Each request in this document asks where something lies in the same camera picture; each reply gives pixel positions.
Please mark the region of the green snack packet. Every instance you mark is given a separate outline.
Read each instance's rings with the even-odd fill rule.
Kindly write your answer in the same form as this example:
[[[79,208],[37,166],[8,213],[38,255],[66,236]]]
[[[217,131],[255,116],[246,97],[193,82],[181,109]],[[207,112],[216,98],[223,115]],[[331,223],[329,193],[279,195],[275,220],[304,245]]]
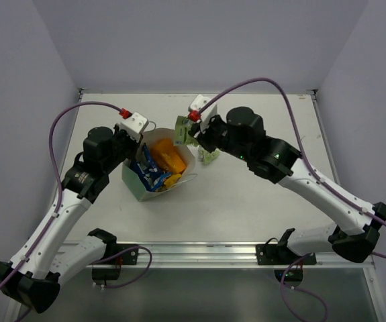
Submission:
[[[215,161],[220,156],[218,150],[213,152],[208,152],[202,146],[199,145],[198,141],[189,135],[189,130],[192,128],[192,121],[187,117],[179,115],[175,122],[175,136],[174,136],[174,145],[175,146],[193,146],[197,148],[198,160],[203,165],[209,165]]]

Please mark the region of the large orange snack bag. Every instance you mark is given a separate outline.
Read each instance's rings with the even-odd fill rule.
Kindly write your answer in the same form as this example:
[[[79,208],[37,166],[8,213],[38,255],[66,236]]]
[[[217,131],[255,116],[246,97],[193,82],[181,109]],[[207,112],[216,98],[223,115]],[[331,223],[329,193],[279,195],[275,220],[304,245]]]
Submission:
[[[187,167],[171,139],[157,141],[150,153],[156,164],[166,172],[182,174]]]

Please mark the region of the green printed paper gift bag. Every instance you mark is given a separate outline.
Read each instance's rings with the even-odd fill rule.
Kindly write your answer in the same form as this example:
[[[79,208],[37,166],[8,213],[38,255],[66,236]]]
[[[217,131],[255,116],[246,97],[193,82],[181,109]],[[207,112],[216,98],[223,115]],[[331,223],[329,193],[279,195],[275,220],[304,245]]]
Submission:
[[[173,129],[163,127],[144,132],[140,147],[136,154],[136,158],[139,156],[140,148],[143,144],[146,144],[148,146],[148,149],[151,150],[151,148],[156,144],[157,141],[168,138],[172,140],[174,145],[174,136],[175,131]],[[183,159],[187,167],[182,173],[182,178],[180,178],[179,181],[169,189],[166,189],[163,185],[162,188],[159,189],[157,192],[147,191],[138,176],[136,175],[136,173],[134,173],[130,169],[131,161],[125,161],[122,164],[122,180],[129,188],[130,192],[134,195],[137,201],[145,201],[147,199],[157,197],[158,195],[180,187],[182,184],[189,182],[197,176],[193,172],[195,167],[195,157],[193,156],[190,149],[186,145],[175,146],[175,148],[177,149],[180,157]]]

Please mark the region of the yellow M&M's packet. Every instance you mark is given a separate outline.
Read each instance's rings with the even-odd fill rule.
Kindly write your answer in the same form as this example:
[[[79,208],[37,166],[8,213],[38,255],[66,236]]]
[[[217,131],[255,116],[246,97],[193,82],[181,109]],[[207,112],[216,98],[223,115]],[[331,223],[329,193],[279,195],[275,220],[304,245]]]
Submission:
[[[182,174],[172,174],[172,175],[170,175],[169,177],[167,177],[165,180],[164,180],[164,183],[163,183],[163,185],[164,185],[164,187],[166,188],[166,189],[169,189],[169,188],[171,188],[173,185],[175,185],[178,181],[179,181],[179,179],[180,178],[182,178]]]

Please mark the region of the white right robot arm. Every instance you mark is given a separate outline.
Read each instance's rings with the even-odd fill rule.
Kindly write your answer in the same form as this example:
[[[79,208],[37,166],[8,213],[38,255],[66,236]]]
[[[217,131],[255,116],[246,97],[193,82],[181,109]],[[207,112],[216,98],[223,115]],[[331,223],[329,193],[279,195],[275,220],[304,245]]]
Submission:
[[[334,252],[354,263],[375,249],[386,220],[385,203],[369,203],[350,194],[315,168],[291,144],[266,134],[264,121],[249,107],[236,107],[222,119],[216,111],[200,116],[189,108],[189,135],[208,152],[219,149],[245,161],[256,176],[286,188],[327,215],[329,225],[289,228],[275,245],[263,248],[274,264],[290,264],[309,253]]]

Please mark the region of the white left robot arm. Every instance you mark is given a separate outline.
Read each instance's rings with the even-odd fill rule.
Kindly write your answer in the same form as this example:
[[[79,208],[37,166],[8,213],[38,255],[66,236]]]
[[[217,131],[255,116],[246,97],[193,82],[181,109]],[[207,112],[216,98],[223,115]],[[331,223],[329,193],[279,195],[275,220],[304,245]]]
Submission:
[[[69,252],[57,253],[82,215],[109,184],[109,175],[131,160],[142,141],[143,128],[95,127],[83,142],[64,178],[58,179],[52,206],[21,249],[7,262],[0,261],[0,291],[36,313],[56,300],[62,285],[89,264],[118,258],[117,238],[94,229]]]

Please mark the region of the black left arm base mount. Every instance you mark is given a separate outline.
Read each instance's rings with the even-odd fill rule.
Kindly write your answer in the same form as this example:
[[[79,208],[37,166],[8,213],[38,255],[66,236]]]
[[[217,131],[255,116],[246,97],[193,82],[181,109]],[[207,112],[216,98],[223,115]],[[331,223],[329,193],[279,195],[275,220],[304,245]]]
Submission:
[[[108,282],[116,281],[122,271],[123,266],[133,266],[137,264],[138,249],[134,248],[137,244],[115,244],[105,252],[103,259],[114,256],[121,251],[128,250],[122,255],[104,261],[97,266],[94,266],[91,270],[91,278],[96,284],[107,285]]]

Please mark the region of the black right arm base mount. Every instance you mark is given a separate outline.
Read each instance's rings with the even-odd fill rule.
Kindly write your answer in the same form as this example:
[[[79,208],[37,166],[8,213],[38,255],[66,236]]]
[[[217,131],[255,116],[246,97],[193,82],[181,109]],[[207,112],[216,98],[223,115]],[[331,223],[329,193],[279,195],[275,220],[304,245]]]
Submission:
[[[295,231],[294,228],[287,229],[280,239],[272,237],[265,243],[255,245],[256,261],[261,266],[288,266],[300,256],[294,254],[287,247],[288,238]],[[288,273],[283,274],[285,269],[275,269],[275,278],[280,282],[284,276],[285,284],[299,286],[303,281],[303,267],[317,264],[316,256],[309,255],[305,260],[299,262]]]

